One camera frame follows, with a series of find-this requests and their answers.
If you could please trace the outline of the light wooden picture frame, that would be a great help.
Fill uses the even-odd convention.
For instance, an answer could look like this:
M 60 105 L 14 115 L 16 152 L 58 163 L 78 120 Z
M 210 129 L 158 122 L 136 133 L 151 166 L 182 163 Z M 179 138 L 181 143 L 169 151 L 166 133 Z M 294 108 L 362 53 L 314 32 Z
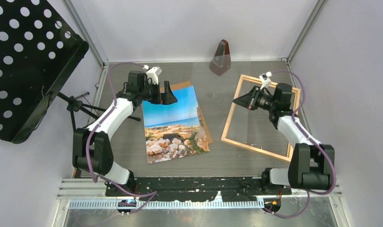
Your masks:
M 293 146 L 276 131 L 263 110 L 249 111 L 231 103 L 221 141 L 277 160 L 290 162 Z

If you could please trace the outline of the clear acrylic sheet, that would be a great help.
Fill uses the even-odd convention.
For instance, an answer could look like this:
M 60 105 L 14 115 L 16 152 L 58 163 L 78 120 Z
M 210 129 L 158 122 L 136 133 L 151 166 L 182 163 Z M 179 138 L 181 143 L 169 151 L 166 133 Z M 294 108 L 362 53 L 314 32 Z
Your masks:
M 286 71 L 286 64 L 281 61 L 240 61 L 233 62 L 223 75 L 217 76 L 209 70 L 207 62 L 193 64 L 191 84 L 195 88 L 198 103 L 214 140 L 211 151 L 233 150 L 234 146 L 221 141 L 221 136 L 230 111 L 232 100 L 241 75 L 258 77 L 272 71 L 276 74 L 273 82 L 292 84 Z

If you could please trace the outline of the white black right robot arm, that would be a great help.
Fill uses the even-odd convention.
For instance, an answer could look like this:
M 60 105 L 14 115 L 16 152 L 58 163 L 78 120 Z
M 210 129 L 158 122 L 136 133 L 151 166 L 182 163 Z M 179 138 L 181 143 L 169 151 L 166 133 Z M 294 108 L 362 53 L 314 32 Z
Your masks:
M 249 110 L 267 110 L 269 121 L 293 146 L 288 168 L 266 168 L 262 173 L 261 189 L 273 194 L 281 186 L 304 189 L 316 194 L 330 193 L 336 185 L 335 151 L 313 138 L 291 109 L 292 87 L 276 85 L 274 94 L 267 88 L 254 86 L 251 91 L 233 100 Z

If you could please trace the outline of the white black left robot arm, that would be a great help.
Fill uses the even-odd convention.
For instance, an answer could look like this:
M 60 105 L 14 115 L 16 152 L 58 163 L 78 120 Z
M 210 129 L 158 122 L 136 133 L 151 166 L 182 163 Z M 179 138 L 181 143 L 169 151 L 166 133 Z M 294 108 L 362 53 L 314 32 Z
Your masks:
M 133 173 L 114 161 L 110 140 L 118 127 L 132 116 L 144 101 L 154 105 L 171 105 L 178 100 L 165 81 L 160 90 L 159 75 L 162 69 L 152 67 L 132 70 L 128 81 L 117 92 L 110 107 L 86 128 L 77 128 L 73 134 L 72 164 L 75 168 L 89 172 L 96 180 L 97 175 L 117 183 L 117 189 L 125 196 L 135 192 Z

